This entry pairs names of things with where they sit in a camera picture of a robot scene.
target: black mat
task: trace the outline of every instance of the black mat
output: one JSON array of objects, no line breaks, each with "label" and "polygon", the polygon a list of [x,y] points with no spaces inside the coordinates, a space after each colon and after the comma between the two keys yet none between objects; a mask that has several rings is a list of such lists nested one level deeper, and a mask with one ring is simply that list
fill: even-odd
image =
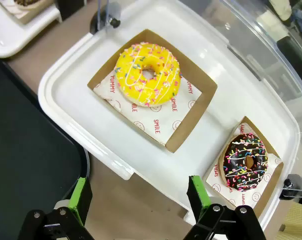
[{"label": "black mat", "polygon": [[87,160],[7,70],[0,62],[0,240],[16,240],[27,212],[50,212],[87,174]]}]

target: yellow icing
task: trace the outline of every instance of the yellow icing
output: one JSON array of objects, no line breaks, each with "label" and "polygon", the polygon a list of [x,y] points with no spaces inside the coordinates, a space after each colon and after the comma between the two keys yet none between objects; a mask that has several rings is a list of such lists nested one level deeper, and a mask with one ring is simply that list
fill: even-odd
[{"label": "yellow icing", "polygon": [[[153,78],[142,71],[153,69]],[[172,53],[157,44],[141,42],[125,49],[114,68],[117,84],[132,102],[144,107],[164,104],[180,87],[180,66]]]}]

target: table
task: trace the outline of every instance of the table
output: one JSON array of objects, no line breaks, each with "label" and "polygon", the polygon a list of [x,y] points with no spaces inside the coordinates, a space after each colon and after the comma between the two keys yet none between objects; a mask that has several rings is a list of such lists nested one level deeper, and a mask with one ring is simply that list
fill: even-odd
[{"label": "table", "polygon": [[[133,1],[119,2],[127,5]],[[47,69],[89,31],[96,6],[97,1],[91,0],[62,24],[51,24],[21,53],[8,60],[35,93]],[[183,221],[186,211],[177,203],[136,174],[124,181],[91,158],[93,198],[85,226],[95,239],[182,239],[186,235],[191,226]],[[302,176],[302,160],[296,162],[292,173]],[[275,239],[291,204],[292,201],[279,203],[265,229],[268,240]]]}]

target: donut hole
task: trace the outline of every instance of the donut hole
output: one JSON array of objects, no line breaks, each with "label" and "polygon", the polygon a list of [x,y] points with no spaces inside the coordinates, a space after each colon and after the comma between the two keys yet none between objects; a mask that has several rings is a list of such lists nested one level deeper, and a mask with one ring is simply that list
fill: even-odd
[{"label": "donut hole", "polygon": [[244,164],[247,169],[251,169],[254,163],[255,163],[255,161],[252,156],[245,157]]},{"label": "donut hole", "polygon": [[150,79],[152,79],[152,78],[155,77],[156,72],[153,70],[153,68],[148,67],[148,68],[145,68],[145,69],[142,70],[142,75],[143,75],[146,79],[150,80]]}]

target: white tray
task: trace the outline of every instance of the white tray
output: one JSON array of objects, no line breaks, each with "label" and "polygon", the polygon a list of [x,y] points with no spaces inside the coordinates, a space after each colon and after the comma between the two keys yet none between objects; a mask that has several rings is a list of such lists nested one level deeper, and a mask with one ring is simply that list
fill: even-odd
[{"label": "white tray", "polygon": [[60,12],[54,4],[27,24],[20,23],[0,5],[0,58],[8,58],[19,52],[54,20],[61,20]]},{"label": "white tray", "polygon": [[[87,87],[106,60],[146,28],[173,44],[218,85],[203,117],[176,153],[122,121]],[[122,12],[119,28],[88,33],[47,71],[39,86],[39,102],[62,129],[123,179],[136,173],[188,211],[188,177],[205,174],[231,130],[248,116],[284,162],[278,188],[259,218],[265,229],[295,162],[299,127],[270,85],[259,82],[224,41],[180,2],[139,0]],[[208,193],[217,196],[210,189]],[[185,219],[192,223],[191,216]]]}]

